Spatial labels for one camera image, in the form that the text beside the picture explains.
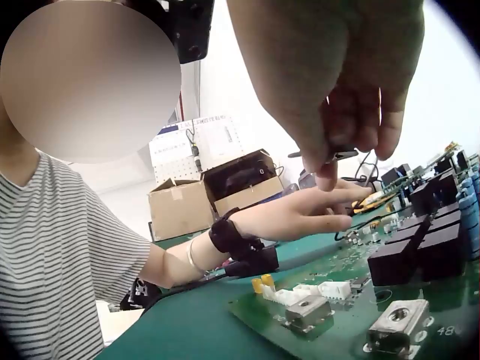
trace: short sleeve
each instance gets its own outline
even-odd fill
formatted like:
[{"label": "short sleeve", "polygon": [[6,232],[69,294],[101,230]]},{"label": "short sleeve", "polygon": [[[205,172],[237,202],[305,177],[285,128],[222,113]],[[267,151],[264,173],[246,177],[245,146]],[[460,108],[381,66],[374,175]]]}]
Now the short sleeve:
[{"label": "short sleeve", "polygon": [[147,261],[151,242],[124,225],[92,189],[85,188],[95,297],[118,304]]}]

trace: cardboard box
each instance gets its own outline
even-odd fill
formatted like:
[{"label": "cardboard box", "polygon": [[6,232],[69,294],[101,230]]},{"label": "cardboard box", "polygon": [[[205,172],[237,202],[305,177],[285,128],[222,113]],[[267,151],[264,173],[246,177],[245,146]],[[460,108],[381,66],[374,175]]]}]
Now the cardboard box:
[{"label": "cardboard box", "polygon": [[[245,174],[248,175],[248,171],[254,167],[258,170],[260,176],[256,171],[253,171],[251,178],[245,178],[253,181],[254,185],[244,183],[243,187],[241,185],[237,186],[238,191],[236,192],[228,190],[229,177],[240,174],[242,171],[246,171]],[[283,191],[280,178],[276,175],[273,160],[264,149],[204,171],[202,180],[205,183],[210,204],[220,216],[235,207],[244,209]]]},{"label": "cardboard box", "polygon": [[168,179],[148,202],[155,241],[207,229],[215,220],[203,181]]}]

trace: pegboard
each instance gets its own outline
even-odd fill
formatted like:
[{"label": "pegboard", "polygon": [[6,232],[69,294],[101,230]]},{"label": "pegboard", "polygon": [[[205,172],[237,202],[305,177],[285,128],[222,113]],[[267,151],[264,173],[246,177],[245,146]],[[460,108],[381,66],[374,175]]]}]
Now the pegboard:
[{"label": "pegboard", "polygon": [[228,116],[182,121],[162,129],[149,144],[157,184],[168,178],[199,180],[186,130],[195,130],[202,170],[208,170],[245,154],[234,121]]}]

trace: striped shirt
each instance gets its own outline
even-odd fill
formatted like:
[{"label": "striped shirt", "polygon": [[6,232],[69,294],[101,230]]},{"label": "striped shirt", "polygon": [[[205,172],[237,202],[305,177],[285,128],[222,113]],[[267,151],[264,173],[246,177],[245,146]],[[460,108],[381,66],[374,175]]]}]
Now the striped shirt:
[{"label": "striped shirt", "polygon": [[0,174],[0,320],[25,358],[98,354],[95,300],[118,304],[149,251],[62,162],[41,154],[25,187]]}]

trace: silver bangle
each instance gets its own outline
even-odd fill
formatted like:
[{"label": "silver bangle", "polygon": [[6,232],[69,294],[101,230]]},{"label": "silver bangle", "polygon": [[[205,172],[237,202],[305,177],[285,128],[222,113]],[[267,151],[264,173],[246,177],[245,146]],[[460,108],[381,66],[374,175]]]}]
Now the silver bangle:
[{"label": "silver bangle", "polygon": [[188,261],[189,261],[190,265],[195,268],[196,271],[198,271],[199,273],[202,273],[204,276],[207,276],[207,275],[208,275],[208,271],[202,270],[202,269],[199,268],[199,267],[195,264],[195,262],[193,261],[193,258],[192,258],[192,245],[193,245],[193,240],[195,240],[195,239],[192,239],[192,240],[190,241],[190,244],[188,245],[188,250],[187,250]]}]

